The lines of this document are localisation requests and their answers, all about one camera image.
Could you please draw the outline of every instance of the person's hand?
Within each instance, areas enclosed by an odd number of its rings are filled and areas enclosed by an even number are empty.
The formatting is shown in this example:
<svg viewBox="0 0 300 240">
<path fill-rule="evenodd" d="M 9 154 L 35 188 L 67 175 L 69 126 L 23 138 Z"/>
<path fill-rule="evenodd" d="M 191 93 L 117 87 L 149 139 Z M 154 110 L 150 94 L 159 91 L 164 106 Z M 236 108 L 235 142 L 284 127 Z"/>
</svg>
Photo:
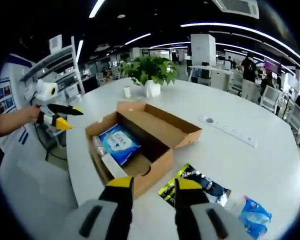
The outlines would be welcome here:
<svg viewBox="0 0 300 240">
<path fill-rule="evenodd" d="M 25 116 L 27 117 L 28 123 L 35 123 L 39 117 L 40 107 L 39 106 L 28 106 L 24 108 Z"/>
</svg>

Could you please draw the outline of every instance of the green leaves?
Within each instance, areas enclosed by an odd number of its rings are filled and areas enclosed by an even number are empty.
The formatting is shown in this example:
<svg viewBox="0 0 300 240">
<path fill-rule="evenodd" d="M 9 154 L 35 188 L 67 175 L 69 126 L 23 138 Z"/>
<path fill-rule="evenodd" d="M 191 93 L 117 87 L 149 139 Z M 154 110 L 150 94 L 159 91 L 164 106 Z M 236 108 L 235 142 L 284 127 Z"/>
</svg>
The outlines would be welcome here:
<svg viewBox="0 0 300 240">
<path fill-rule="evenodd" d="M 176 66 L 172 61 L 158 56 L 142 56 L 132 62 L 122 63 L 119 71 L 126 74 L 132 81 L 140 85 L 145 85 L 148 80 L 163 85 L 175 82 L 177 74 Z"/>
</svg>

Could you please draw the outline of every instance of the white cup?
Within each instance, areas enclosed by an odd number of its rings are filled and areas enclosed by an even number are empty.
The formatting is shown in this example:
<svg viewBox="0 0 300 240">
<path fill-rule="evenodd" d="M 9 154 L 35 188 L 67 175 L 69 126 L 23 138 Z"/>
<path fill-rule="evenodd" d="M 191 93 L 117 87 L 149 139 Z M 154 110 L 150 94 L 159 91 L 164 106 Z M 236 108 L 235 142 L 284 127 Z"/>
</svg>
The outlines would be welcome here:
<svg viewBox="0 0 300 240">
<path fill-rule="evenodd" d="M 125 98 L 131 98 L 130 86 L 125 86 L 123 92 Z"/>
</svg>

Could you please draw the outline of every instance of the ceiling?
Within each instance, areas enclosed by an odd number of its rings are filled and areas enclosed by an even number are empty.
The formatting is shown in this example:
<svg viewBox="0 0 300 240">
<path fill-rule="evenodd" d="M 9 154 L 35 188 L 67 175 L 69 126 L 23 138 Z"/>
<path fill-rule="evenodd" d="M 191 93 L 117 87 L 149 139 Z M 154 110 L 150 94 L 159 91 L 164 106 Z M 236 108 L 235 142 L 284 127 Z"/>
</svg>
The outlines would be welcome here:
<svg viewBox="0 0 300 240">
<path fill-rule="evenodd" d="M 84 63 L 91 56 L 104 57 L 112 50 L 122 52 L 132 47 L 146 48 L 184 42 L 189 41 L 191 34 L 213 31 L 211 34 L 218 43 L 261 52 L 282 61 L 285 65 L 293 65 L 289 57 L 300 64 L 300 59 L 285 48 L 255 33 L 224 26 L 180 27 L 181 24 L 202 22 L 241 25 L 273 36 L 300 54 L 300 20 L 290 17 L 300 15 L 300 5 L 258 0 L 260 18 L 254 19 L 221 12 L 212 0 L 188 0 L 182 3 L 175 0 L 106 0 L 96 16 L 89 18 L 96 0 L 46 0 L 44 4 L 35 2 L 27 5 L 30 10 L 22 15 L 22 22 L 16 31 L 11 50 L 34 62 L 49 54 L 48 41 L 59 34 L 62 34 L 63 46 L 71 43 L 71 36 L 75 36 L 77 46 L 80 40 L 84 40 L 79 59 L 80 63 Z M 148 33 L 151 35 L 118 48 Z M 262 42 L 233 34 L 263 41 L 279 51 Z M 98 45 L 102 44 L 108 44 L 110 47 L 95 53 Z M 217 50 L 222 49 L 222 46 L 217 46 Z"/>
</svg>

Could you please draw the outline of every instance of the power outlet strip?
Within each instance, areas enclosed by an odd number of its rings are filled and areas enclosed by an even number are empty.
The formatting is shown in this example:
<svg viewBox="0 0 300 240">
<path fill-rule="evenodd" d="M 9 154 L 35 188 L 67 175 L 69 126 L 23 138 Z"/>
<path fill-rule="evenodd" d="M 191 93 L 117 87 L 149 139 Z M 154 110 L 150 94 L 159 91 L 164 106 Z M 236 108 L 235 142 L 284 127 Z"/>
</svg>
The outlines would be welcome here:
<svg viewBox="0 0 300 240">
<path fill-rule="evenodd" d="M 257 148 L 257 140 L 256 139 L 254 139 L 251 136 L 248 136 L 247 134 L 240 132 L 237 129 L 230 128 L 227 125 L 225 125 L 219 121 L 216 121 L 212 118 L 209 118 L 209 117 L 200 117 L 199 120 L 202 123 L 208 124 L 211 127 L 219 129 L 222 132 L 229 134 L 229 135 L 235 137 L 236 139 L 239 139 L 240 141 L 250 145 L 251 147 L 253 147 L 255 149 Z"/>
</svg>

